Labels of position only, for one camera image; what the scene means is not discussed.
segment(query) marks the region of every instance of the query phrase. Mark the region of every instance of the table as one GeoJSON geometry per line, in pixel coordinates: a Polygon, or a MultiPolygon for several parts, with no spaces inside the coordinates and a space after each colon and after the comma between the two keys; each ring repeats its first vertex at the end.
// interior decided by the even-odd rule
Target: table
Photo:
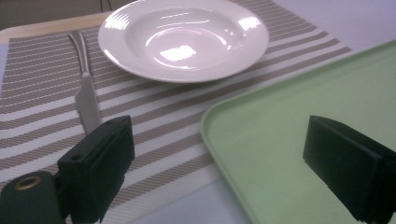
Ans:
{"type": "MultiPolygon", "coordinates": [[[[396,16],[392,13],[392,1],[372,3],[368,0],[320,2],[304,0],[298,3],[276,0],[278,4],[295,12],[300,17],[335,35],[356,51],[364,50],[396,38],[396,16]],[[361,18],[368,22],[361,26],[361,18]]],[[[7,53],[7,39],[10,36],[38,35],[69,29],[82,28],[80,20],[88,20],[86,27],[101,23],[106,14],[30,25],[0,32],[1,64],[7,53]]],[[[220,178],[198,190],[178,198],[166,206],[159,207],[135,223],[248,223],[244,212],[236,202],[227,184],[220,178]]]]}

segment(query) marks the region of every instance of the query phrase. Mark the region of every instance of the plate center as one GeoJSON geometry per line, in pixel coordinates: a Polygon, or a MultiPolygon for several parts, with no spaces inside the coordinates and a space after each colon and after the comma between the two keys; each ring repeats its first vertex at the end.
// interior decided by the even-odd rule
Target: plate center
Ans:
{"type": "Polygon", "coordinates": [[[172,70],[199,70],[233,57],[243,31],[226,17],[200,8],[153,11],[131,24],[127,40],[137,57],[172,70]]]}

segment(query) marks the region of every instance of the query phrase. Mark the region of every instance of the butter knife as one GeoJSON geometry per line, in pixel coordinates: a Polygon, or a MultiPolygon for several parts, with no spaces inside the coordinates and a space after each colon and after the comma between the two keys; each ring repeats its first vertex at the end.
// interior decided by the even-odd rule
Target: butter knife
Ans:
{"type": "Polygon", "coordinates": [[[88,64],[84,36],[79,31],[73,31],[69,36],[76,46],[81,67],[81,88],[76,94],[76,108],[81,118],[85,134],[89,134],[102,123],[99,114],[99,104],[96,100],[95,88],[88,64]]]}

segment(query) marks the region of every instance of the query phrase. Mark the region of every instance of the light green tray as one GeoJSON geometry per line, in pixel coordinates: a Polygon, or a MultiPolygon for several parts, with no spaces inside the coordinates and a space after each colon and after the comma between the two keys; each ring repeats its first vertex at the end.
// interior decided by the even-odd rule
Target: light green tray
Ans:
{"type": "Polygon", "coordinates": [[[395,150],[396,41],[205,113],[202,137],[254,223],[358,223],[303,160],[310,115],[395,150]]]}

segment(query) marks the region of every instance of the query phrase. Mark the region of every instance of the striped cloth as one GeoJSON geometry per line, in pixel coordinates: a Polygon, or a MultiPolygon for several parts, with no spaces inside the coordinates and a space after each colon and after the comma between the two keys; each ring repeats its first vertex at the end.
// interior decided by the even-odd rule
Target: striped cloth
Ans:
{"type": "MultiPolygon", "coordinates": [[[[220,178],[199,134],[211,105],[351,51],[270,0],[234,1],[266,23],[269,49],[243,73],[209,83],[128,74],[99,49],[98,27],[82,31],[103,120],[130,115],[133,121],[136,159],[105,223],[129,223],[220,178]]],[[[1,92],[0,189],[35,170],[56,173],[56,161],[84,137],[74,100],[79,82],[78,56],[66,33],[10,41],[1,92]]]]}

